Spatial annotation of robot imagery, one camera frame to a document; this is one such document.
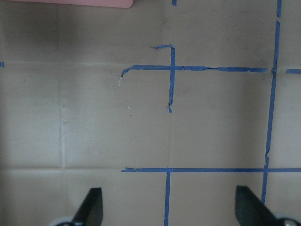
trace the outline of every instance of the tape line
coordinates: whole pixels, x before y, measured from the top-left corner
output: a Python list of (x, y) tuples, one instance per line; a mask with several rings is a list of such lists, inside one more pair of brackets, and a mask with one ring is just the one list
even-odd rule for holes
[(166, 186), (165, 186), (164, 226), (168, 226), (168, 221), (169, 221), (170, 177), (171, 177), (171, 172), (167, 170)]
[(301, 74), (301, 69), (287, 69), (287, 74)]

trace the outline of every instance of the black plastic part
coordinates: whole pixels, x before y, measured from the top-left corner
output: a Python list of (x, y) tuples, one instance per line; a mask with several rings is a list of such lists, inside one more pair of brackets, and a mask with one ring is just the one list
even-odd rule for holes
[(266, 226), (276, 217), (247, 186), (237, 186), (235, 215), (241, 226)]
[(91, 188), (71, 223), (75, 226), (100, 226), (103, 221), (101, 188)]

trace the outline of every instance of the torn tape end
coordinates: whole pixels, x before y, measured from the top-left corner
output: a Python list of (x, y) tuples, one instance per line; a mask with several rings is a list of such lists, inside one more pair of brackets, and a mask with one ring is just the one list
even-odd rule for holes
[(120, 79), (118, 80), (118, 85), (120, 86), (121, 84), (121, 80), (122, 80), (122, 77), (120, 77)]

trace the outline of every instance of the pink object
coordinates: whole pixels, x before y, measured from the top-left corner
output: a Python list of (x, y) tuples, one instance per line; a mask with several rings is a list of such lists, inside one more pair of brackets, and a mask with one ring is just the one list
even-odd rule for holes
[(82, 6), (106, 6), (117, 8), (130, 8), (133, 0), (10, 0), (10, 1), (30, 1), (42, 3), (56, 3), (56, 4), (71, 4)]

